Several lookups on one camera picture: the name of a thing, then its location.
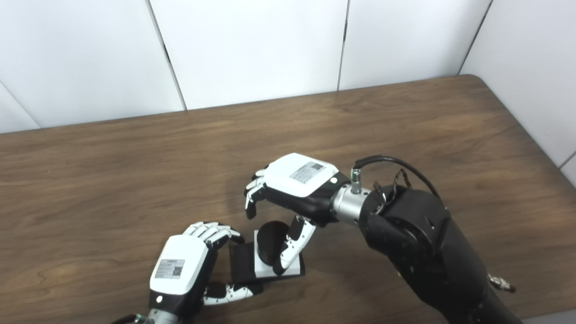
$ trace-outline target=robotic finger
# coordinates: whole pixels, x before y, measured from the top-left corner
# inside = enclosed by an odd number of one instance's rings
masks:
[[[226,285],[226,284],[208,284],[206,294],[204,295],[204,305],[219,305],[236,300],[252,297],[263,292],[262,285]]]
[[[309,218],[301,215],[294,216],[286,234],[286,241],[282,245],[280,257],[272,267],[275,274],[281,276],[292,265],[310,241],[315,229],[316,226],[312,224]]]
[[[258,170],[252,176],[252,182],[246,186],[244,195],[246,196],[246,216],[252,219],[256,216],[256,201],[264,199],[263,190],[265,189],[264,172],[266,170]]]

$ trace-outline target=back of robotic hand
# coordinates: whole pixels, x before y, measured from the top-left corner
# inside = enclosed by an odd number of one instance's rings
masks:
[[[403,169],[393,183],[368,190],[361,168],[388,161],[412,171],[430,193],[412,189]],[[398,184],[400,175],[406,182]],[[256,216],[256,202],[268,200],[297,213],[274,266],[280,275],[307,244],[316,226],[342,221],[357,226],[368,246],[386,255],[418,297],[450,324],[520,324],[496,296],[514,292],[504,279],[488,274],[442,203],[434,186],[408,163],[370,156],[356,161],[351,179],[320,160],[292,153],[257,171],[247,185],[246,212]]]
[[[204,222],[169,237],[150,276],[149,315],[128,315],[112,324],[183,323],[203,305],[225,304],[262,292],[260,284],[209,283],[218,249],[229,239],[244,242],[230,226]]]

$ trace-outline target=wooden table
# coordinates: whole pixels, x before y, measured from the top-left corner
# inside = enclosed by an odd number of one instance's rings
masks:
[[[147,314],[167,237],[199,220],[245,235],[292,213],[244,216],[244,186],[290,152],[347,172],[385,153],[435,184],[522,318],[576,308],[576,194],[476,77],[270,100],[0,135],[0,323],[106,324]],[[390,183],[371,165],[365,186]],[[443,323],[356,228],[316,231],[305,277],[201,323]],[[229,278],[223,249],[214,276]]]

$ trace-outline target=black cylinder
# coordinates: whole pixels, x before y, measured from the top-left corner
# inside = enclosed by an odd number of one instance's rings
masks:
[[[256,235],[258,256],[265,264],[273,266],[280,258],[282,245],[286,241],[289,226],[281,221],[270,221],[262,225]]]

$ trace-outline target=panel seam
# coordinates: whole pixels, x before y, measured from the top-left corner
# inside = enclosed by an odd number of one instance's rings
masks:
[[[176,72],[174,71],[174,67],[172,66],[172,61],[170,60],[170,55],[168,54],[168,50],[166,49],[166,44],[164,43],[164,37],[162,36],[162,32],[160,31],[160,26],[158,26],[158,21],[156,19],[156,15],[154,14],[154,9],[152,9],[152,3],[150,0],[145,0],[146,6],[148,7],[148,11],[150,12],[150,18],[152,19],[152,24],[154,25],[154,29],[156,29],[156,34],[158,35],[158,40],[160,41],[160,45],[164,51],[164,57],[166,58],[166,63],[168,64],[168,69],[170,70],[170,74],[172,75],[172,80],[174,81],[174,85],[176,86],[176,91],[178,92],[178,97],[180,97],[180,102],[184,110],[188,110],[186,106],[186,101],[184,101],[184,95],[182,94],[182,90],[180,89],[180,83],[178,82],[178,78],[176,77]]]
[[[40,123],[32,116],[32,114],[30,114],[30,112],[26,109],[26,107],[24,107],[24,105],[20,102],[20,100],[18,100],[18,98],[16,98],[16,96],[12,93],[12,91],[10,91],[10,89],[8,89],[8,87],[2,82],[2,80],[0,80],[0,85],[2,85],[4,87],[4,89],[6,89],[6,91],[8,92],[9,95],[12,96],[12,99],[14,99],[14,101],[16,101],[16,103],[18,104],[18,106],[20,106],[20,108],[22,108],[22,110],[24,110],[24,112],[30,117],[30,119],[34,122],[34,124],[36,124],[36,126],[38,126],[38,128],[44,128],[40,125]]]
[[[350,12],[350,0],[346,5],[346,20],[344,21],[344,37],[342,38],[342,52],[340,53],[340,66],[338,68],[338,84],[336,91],[340,91],[340,78],[342,77],[342,62],[344,61],[344,46],[346,45],[346,33],[348,32],[348,13]]]
[[[570,160],[572,160],[572,158],[576,156],[576,151],[574,151],[574,153],[572,153],[568,159],[566,159],[566,161],[564,161],[563,163],[560,164],[560,166],[558,167],[559,169],[562,169],[568,162],[570,162]]]
[[[464,63],[466,63],[466,59],[468,59],[468,55],[470,54],[470,51],[472,50],[472,46],[474,46],[474,43],[476,42],[476,38],[478,37],[480,30],[482,29],[482,25],[484,25],[484,21],[486,20],[486,16],[488,15],[488,12],[490,11],[490,7],[492,6],[493,2],[494,2],[494,0],[490,0],[490,3],[488,4],[488,8],[486,8],[486,12],[484,13],[484,17],[482,17],[482,21],[480,22],[480,25],[478,26],[478,29],[476,30],[476,33],[474,34],[474,38],[472,39],[472,42],[470,43],[470,47],[468,47],[468,51],[466,52],[466,56],[464,57],[464,60],[462,60],[462,65],[460,65],[460,69],[458,69],[457,76],[459,76],[460,73],[462,73],[462,68],[464,67]]]

